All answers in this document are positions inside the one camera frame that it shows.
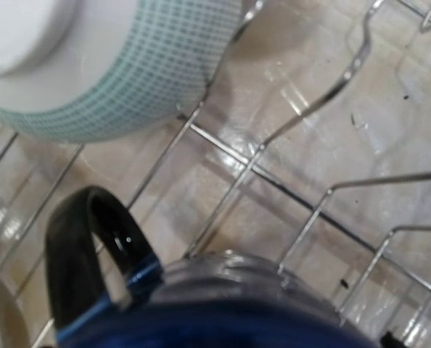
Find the dark blue mug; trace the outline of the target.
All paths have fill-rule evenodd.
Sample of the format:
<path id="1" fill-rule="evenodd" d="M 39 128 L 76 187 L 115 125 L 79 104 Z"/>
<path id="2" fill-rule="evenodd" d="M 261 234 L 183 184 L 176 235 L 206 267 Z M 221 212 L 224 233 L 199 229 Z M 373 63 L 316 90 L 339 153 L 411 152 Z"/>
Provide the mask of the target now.
<path id="1" fill-rule="evenodd" d="M 59 347 L 374 347 L 294 273 L 233 251 L 162 266 L 126 207 L 88 186 L 45 234 Z"/>

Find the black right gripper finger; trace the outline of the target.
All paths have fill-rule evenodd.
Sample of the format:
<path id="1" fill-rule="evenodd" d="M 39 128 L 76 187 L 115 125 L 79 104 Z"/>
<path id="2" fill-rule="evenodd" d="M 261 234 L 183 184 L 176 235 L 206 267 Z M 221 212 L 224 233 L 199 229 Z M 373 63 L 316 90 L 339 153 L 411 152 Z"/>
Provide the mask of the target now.
<path id="1" fill-rule="evenodd" d="M 380 339 L 381 348 L 406 348 L 406 345 L 398 340 L 392 332 L 387 331 Z"/>

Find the white ceramic mug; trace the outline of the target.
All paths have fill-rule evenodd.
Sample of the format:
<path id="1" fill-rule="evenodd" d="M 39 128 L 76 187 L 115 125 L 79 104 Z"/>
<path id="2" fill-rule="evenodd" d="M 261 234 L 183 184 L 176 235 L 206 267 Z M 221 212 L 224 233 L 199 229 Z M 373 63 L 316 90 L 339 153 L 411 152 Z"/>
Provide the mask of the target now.
<path id="1" fill-rule="evenodd" d="M 24 347 L 27 334 L 24 320 L 11 301 L 0 300 L 0 347 Z"/>

